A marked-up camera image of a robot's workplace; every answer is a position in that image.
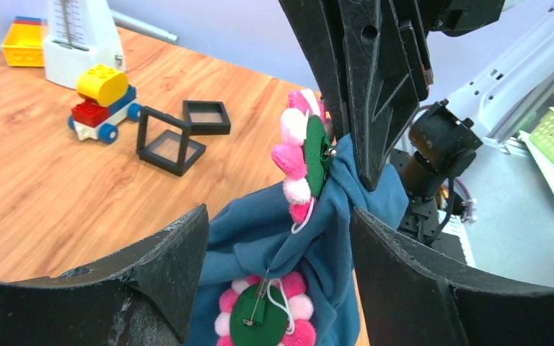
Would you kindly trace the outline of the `blue garment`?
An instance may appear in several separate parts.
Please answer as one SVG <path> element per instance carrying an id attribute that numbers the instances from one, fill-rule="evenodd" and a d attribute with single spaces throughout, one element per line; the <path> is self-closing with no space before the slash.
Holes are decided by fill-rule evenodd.
<path id="1" fill-rule="evenodd" d="M 353 284 L 349 225 L 353 209 L 368 210 L 390 227 L 408 206 L 392 165 L 369 192 L 359 181 L 350 136 L 336 145 L 329 177 L 311 218 L 297 233 L 281 184 L 233 200 L 210 222 L 207 253 L 195 297 L 189 345 L 215 345 L 219 296 L 250 275 L 283 278 L 296 271 L 307 283 L 318 345 L 354 345 L 360 317 Z"/>

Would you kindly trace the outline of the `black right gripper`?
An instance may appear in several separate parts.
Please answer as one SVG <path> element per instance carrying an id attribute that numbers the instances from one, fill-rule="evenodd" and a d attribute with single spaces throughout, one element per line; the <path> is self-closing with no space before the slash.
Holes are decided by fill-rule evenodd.
<path id="1" fill-rule="evenodd" d="M 348 120 L 359 179 L 377 188 L 388 151 L 428 96 L 426 31 L 466 35 L 504 0 L 340 1 Z"/>

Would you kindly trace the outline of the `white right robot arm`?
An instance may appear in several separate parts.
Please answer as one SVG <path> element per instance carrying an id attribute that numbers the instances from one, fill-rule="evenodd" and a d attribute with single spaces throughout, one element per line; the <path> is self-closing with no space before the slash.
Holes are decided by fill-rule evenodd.
<path id="1" fill-rule="evenodd" d="M 332 156 L 320 116 L 311 115 L 302 146 L 310 208 L 325 204 L 332 184 L 344 178 L 346 159 L 353 160 L 351 179 L 360 191 L 376 190 L 408 125 L 424 184 L 454 179 L 492 130 L 490 117 L 505 115 L 527 93 L 525 77 L 546 78 L 541 66 L 554 53 L 552 4 L 524 39 L 416 120 L 432 82 L 428 34 L 456 37 L 496 22 L 502 1 L 282 1 L 281 8 L 338 139 Z"/>

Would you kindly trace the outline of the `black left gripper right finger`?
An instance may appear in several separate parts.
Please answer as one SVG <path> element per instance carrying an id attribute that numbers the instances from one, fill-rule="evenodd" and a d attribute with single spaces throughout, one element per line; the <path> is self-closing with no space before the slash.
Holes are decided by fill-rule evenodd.
<path id="1" fill-rule="evenodd" d="M 351 246 L 371 345 L 554 345 L 554 288 L 462 264 L 361 208 Z"/>

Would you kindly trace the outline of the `pink white flower brooch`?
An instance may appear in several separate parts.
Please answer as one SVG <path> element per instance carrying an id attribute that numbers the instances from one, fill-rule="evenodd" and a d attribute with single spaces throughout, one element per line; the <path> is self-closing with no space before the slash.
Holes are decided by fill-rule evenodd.
<path id="1" fill-rule="evenodd" d="M 333 125 L 323 101 L 311 89 L 300 89 L 289 92 L 280 132 L 271 158 L 286 175 L 283 193 L 296 233 L 309 221 L 327 182 L 336 155 Z"/>

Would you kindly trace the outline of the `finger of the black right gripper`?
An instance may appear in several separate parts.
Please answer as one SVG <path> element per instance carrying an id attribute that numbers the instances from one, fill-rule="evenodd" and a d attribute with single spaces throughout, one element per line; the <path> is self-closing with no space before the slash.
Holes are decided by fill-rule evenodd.
<path id="1" fill-rule="evenodd" d="M 333 122 L 337 139 L 350 132 L 348 88 L 339 3 L 280 0 L 283 12 L 309 63 Z"/>

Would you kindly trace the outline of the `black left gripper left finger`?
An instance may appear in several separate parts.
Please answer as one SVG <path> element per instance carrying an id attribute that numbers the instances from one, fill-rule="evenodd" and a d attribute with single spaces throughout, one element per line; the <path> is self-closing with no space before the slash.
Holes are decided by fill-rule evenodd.
<path id="1" fill-rule="evenodd" d="M 0 345 L 181 345 L 208 242 L 204 205 L 64 274 L 0 282 Z"/>

